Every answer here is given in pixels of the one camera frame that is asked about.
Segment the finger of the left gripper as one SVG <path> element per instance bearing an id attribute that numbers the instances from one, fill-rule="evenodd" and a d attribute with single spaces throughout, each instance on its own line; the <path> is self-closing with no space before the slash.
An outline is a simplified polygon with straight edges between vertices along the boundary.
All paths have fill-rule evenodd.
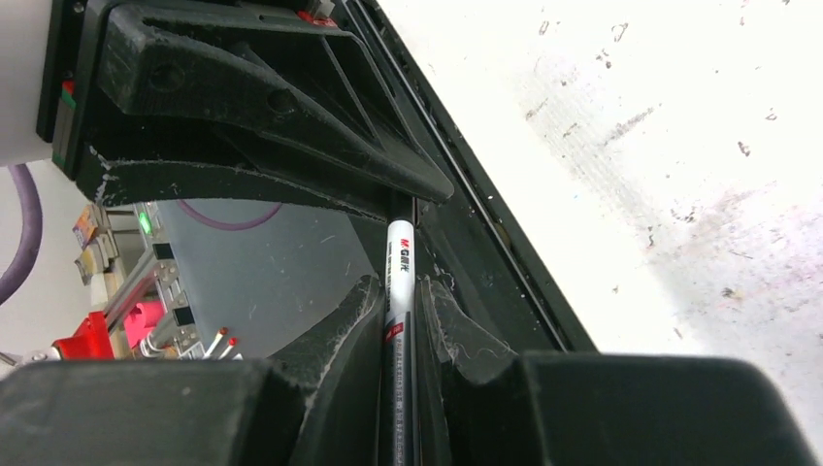
<path id="1" fill-rule="evenodd" d="M 238 199 L 388 220 L 387 188 L 250 131 L 197 121 L 138 121 L 82 141 L 74 181 L 107 207 L 176 199 Z"/>
<path id="2" fill-rule="evenodd" d="M 433 202 L 453 192 L 364 44 L 289 11 L 207 3 L 109 10 L 96 70 L 99 128 L 226 125 Z"/>

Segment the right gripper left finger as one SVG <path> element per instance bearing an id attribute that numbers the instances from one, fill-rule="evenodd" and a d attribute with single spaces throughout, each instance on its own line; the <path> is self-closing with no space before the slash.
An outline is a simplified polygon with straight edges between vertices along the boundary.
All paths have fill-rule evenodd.
<path id="1" fill-rule="evenodd" d="M 372 465 L 385 297 L 361 278 L 269 358 L 42 362 L 1 383 L 5 465 Z"/>

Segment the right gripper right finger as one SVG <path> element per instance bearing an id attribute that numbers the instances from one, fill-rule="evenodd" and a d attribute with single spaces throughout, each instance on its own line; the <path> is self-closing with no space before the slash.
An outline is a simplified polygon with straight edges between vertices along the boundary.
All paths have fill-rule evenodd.
<path id="1" fill-rule="evenodd" d="M 812 465 L 774 384 L 726 358 L 518 352 L 440 283 L 417 287 L 429 337 L 426 465 Z"/>

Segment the black white marker pen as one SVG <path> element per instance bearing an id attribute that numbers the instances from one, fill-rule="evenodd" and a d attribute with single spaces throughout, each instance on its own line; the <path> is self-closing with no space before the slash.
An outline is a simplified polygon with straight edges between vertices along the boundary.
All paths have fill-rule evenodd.
<path id="1" fill-rule="evenodd" d="M 419 463 L 415 410 L 415 247 L 413 198 L 394 193 L 389 204 L 379 401 L 379 465 Z"/>

